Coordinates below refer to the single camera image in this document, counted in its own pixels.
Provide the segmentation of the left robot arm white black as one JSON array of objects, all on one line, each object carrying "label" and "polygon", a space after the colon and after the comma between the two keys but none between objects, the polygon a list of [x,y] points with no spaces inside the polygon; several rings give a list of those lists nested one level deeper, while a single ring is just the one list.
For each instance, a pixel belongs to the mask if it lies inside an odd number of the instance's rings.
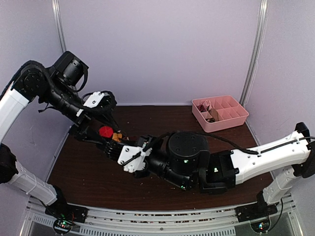
[{"label": "left robot arm white black", "polygon": [[[99,135],[89,122],[96,119],[118,130],[112,116],[117,104],[110,91],[78,95],[75,85],[88,80],[88,66],[73,53],[64,52],[50,67],[30,60],[15,73],[0,96],[0,136],[5,137],[20,113],[35,99],[46,103],[48,109],[61,112],[73,122],[71,133],[80,141],[104,148],[111,138]],[[28,170],[16,159],[10,148],[0,146],[0,181],[17,186],[41,201],[46,210],[59,220],[71,221],[81,216],[81,211],[69,205],[62,190],[48,184]]]}]

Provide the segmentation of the argyle black red orange sock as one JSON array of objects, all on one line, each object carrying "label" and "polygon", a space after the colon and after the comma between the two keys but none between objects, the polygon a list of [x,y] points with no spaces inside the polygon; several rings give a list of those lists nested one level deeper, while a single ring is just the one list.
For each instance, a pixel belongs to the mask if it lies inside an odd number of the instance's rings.
[{"label": "argyle black red orange sock", "polygon": [[121,142],[121,139],[123,138],[122,133],[118,131],[114,131],[114,129],[110,126],[102,126],[98,133],[103,138],[109,138],[111,140],[114,140],[116,142]]}]

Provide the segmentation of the pink divided organizer box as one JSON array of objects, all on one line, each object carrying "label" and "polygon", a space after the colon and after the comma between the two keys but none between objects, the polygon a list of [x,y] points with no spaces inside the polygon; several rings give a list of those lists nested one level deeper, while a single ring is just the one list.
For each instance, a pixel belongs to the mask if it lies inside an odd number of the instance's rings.
[{"label": "pink divided organizer box", "polygon": [[[205,120],[207,113],[199,112],[197,106],[205,100],[211,101],[212,106],[219,114],[219,121],[208,123]],[[243,125],[249,116],[246,109],[230,95],[194,99],[192,100],[192,113],[202,129],[207,133]]]}]

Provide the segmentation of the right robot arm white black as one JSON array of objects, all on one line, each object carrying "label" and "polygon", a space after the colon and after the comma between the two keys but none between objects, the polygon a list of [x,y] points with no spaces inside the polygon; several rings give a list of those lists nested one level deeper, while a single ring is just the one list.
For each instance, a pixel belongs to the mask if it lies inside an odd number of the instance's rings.
[{"label": "right robot arm white black", "polygon": [[109,126],[99,129],[107,156],[136,178],[154,174],[183,189],[198,186],[201,193],[222,194],[245,181],[275,170],[281,173],[257,194],[255,203],[239,206],[240,222],[277,213],[284,194],[299,177],[315,173],[315,139],[302,122],[288,136],[252,148],[233,145],[232,150],[212,153],[207,133],[170,132],[159,137],[125,140]]}]

